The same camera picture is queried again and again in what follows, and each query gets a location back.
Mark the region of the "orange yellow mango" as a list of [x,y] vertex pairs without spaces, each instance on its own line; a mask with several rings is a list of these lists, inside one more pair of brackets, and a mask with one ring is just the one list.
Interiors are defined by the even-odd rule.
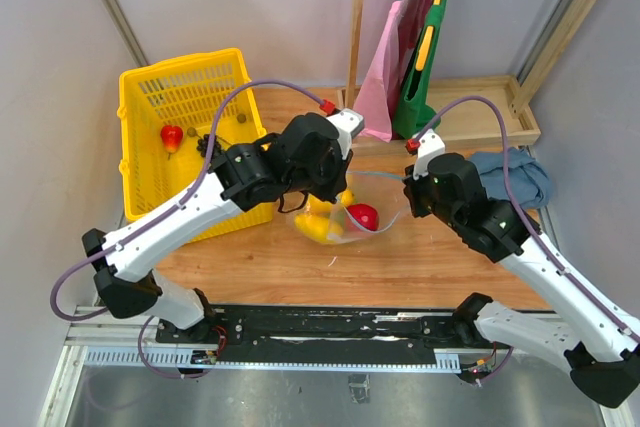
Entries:
[[337,196],[335,203],[322,201],[315,196],[310,196],[306,204],[306,211],[314,215],[329,215],[338,207],[349,207],[354,203],[355,196],[353,191],[346,189]]

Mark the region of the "clear zip top bag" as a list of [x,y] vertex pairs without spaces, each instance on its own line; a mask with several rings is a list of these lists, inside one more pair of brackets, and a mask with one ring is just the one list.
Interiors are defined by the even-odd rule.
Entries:
[[352,170],[346,180],[334,203],[309,196],[301,209],[286,215],[288,224],[311,241],[336,245],[382,234],[409,213],[401,176]]

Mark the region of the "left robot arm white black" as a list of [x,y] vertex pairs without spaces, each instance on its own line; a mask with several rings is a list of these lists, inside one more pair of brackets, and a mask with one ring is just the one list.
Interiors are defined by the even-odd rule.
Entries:
[[349,109],[298,115],[280,134],[228,147],[206,162],[202,177],[142,219],[107,234],[87,233],[94,281],[108,311],[118,319],[155,316],[192,342],[207,340],[214,318],[204,295],[154,274],[156,265],[209,228],[287,193],[336,202],[363,127]]

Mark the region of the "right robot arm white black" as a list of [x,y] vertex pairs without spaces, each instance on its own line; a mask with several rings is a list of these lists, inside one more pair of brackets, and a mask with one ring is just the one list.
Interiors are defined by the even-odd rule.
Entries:
[[466,347],[506,344],[568,374],[594,402],[623,404],[639,386],[639,320],[618,307],[562,256],[529,216],[487,197],[475,165],[457,153],[426,151],[405,170],[415,217],[433,215],[471,250],[514,273],[564,321],[552,326],[473,293],[454,313]]

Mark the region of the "red pomegranate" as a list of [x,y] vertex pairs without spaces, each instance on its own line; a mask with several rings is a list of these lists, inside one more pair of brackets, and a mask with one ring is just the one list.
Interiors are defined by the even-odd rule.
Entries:
[[349,219],[351,223],[356,227],[362,227],[368,231],[376,231],[379,227],[379,214],[378,211],[365,203],[356,203],[347,207]]

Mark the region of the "yellow plastic basket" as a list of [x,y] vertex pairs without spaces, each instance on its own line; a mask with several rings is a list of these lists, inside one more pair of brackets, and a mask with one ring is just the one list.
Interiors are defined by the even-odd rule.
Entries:
[[[123,181],[126,218],[136,221],[180,193],[199,174],[203,157],[197,140],[184,136],[179,150],[169,155],[160,130],[176,125],[196,129],[198,137],[216,132],[223,148],[250,143],[266,133],[252,91],[236,96],[221,120],[213,121],[223,100],[236,87],[248,83],[241,51],[227,48],[197,53],[128,70],[119,79]],[[238,114],[247,121],[239,123]]]

